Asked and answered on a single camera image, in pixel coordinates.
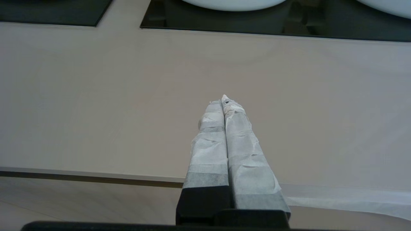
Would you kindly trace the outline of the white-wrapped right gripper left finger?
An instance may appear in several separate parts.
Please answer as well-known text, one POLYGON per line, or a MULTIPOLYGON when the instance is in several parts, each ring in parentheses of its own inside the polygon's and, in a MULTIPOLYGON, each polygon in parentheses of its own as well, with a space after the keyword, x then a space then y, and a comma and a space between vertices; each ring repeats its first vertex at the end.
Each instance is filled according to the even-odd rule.
POLYGON ((191 159, 176 207, 176 225, 212 225, 232 207, 222 102, 212 101, 191 142, 191 159))

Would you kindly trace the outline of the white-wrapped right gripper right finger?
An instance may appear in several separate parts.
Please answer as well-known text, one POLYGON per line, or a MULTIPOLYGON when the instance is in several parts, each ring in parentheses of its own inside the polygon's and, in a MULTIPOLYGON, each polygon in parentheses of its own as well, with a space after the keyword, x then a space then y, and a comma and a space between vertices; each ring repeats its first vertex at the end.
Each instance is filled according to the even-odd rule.
POLYGON ((290 212, 244 108, 226 95, 222 106, 235 208, 290 212))

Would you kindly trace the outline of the white cooking pot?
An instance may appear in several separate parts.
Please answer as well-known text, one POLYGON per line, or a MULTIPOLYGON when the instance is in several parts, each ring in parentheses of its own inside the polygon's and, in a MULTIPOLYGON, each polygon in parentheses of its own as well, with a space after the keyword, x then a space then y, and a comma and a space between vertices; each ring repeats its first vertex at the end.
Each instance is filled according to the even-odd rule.
POLYGON ((286 0, 182 0, 194 6, 228 12, 246 12, 267 9, 286 0))
POLYGON ((411 0, 357 0, 373 9, 411 19, 411 0))

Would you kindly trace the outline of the white paper sheet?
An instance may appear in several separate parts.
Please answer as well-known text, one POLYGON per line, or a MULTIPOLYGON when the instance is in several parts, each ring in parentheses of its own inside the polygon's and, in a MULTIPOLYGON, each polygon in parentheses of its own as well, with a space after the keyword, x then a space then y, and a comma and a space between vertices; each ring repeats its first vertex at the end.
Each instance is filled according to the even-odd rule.
POLYGON ((290 206, 387 215, 411 221, 411 192, 282 184, 290 206))

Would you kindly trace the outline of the black glass cooktop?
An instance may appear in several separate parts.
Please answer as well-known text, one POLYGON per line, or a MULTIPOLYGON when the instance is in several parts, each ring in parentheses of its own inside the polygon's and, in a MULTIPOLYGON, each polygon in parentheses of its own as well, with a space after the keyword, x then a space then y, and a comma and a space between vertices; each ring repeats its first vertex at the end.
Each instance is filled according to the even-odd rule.
POLYGON ((411 19, 357 0, 286 0, 247 12, 206 9, 183 0, 151 0, 140 28, 411 44, 411 19))
POLYGON ((97 27, 113 0, 0 0, 0 22, 97 27))

